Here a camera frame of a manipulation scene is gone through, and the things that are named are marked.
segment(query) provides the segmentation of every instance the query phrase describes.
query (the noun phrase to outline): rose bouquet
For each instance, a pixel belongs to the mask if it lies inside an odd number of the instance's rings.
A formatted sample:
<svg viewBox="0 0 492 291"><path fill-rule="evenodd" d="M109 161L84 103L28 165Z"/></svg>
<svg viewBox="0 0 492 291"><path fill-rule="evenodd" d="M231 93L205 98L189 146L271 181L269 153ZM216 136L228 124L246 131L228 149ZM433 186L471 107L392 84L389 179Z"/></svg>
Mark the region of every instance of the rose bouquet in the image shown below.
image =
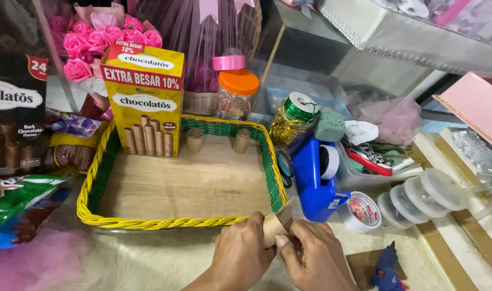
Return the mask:
<svg viewBox="0 0 492 291"><path fill-rule="evenodd" d="M68 81L89 93L103 111L109 108L108 94L100 69L101 57L115 40L161 48L162 37L148 22L131 16L123 24L108 13L91 13L88 21L71 22L63 46L68 56L64 74Z"/></svg>

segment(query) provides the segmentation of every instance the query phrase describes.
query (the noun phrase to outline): orange lid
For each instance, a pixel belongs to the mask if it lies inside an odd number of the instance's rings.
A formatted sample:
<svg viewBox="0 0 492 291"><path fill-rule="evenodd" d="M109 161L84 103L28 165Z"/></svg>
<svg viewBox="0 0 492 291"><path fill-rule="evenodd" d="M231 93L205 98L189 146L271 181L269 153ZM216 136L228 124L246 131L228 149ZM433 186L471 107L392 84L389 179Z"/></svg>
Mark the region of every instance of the orange lid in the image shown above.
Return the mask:
<svg viewBox="0 0 492 291"><path fill-rule="evenodd" d="M249 70L226 70L219 73L219 85L228 92L241 96L257 93L258 78Z"/></svg>

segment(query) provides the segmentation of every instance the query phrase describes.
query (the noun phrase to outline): hand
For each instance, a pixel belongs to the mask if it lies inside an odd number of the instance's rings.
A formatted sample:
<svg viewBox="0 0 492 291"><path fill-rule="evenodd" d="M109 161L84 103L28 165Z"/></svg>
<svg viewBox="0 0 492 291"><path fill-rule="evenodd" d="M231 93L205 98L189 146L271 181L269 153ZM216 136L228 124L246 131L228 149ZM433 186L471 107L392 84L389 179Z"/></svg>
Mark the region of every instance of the hand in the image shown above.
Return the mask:
<svg viewBox="0 0 492 291"><path fill-rule="evenodd" d="M289 233L276 235L291 281L301 291L359 291L350 277L341 243L327 223L294 221Z"/></svg>
<svg viewBox="0 0 492 291"><path fill-rule="evenodd" d="M184 291L247 291L256 285L276 255L275 246L264 249L263 220L257 211L247 220L224 227L216 241L212 265Z"/></svg>

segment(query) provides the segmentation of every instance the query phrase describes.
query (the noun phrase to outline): yellow chocolatos box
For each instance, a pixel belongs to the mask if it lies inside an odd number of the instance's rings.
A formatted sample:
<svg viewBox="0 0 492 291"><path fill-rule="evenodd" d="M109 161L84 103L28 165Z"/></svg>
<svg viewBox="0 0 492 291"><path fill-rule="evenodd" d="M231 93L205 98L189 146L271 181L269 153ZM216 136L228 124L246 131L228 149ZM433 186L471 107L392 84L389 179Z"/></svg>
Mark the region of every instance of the yellow chocolatos box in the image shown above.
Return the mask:
<svg viewBox="0 0 492 291"><path fill-rule="evenodd" d="M129 154L178 156L183 53L117 40L101 60L120 142Z"/></svg>

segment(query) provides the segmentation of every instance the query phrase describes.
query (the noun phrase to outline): silver lace trim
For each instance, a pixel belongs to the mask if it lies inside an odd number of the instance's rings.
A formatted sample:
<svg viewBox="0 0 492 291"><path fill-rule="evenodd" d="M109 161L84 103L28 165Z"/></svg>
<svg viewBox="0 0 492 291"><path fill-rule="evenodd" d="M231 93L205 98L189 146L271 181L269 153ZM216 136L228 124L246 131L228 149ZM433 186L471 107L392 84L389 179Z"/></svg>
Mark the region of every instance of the silver lace trim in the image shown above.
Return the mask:
<svg viewBox="0 0 492 291"><path fill-rule="evenodd" d="M408 55L407 53L403 53L397 50L383 48L374 43L368 45L367 43L360 41L359 36L356 36L355 32L351 31L350 27L346 26L346 24L343 24L343 21L336 17L336 15L333 14L331 10L325 8L324 5L319 5L318 10L348 39L348 41L350 41L359 50L368 51L374 54L378 54L379 56L393 58L395 60L405 61L414 65L431 68L433 70L440 70L451 74L463 75L468 72L468 70L461 67L454 67L448 64L437 63L432 60L426 60L425 58L420 58L419 56L414 56L412 54Z"/></svg>

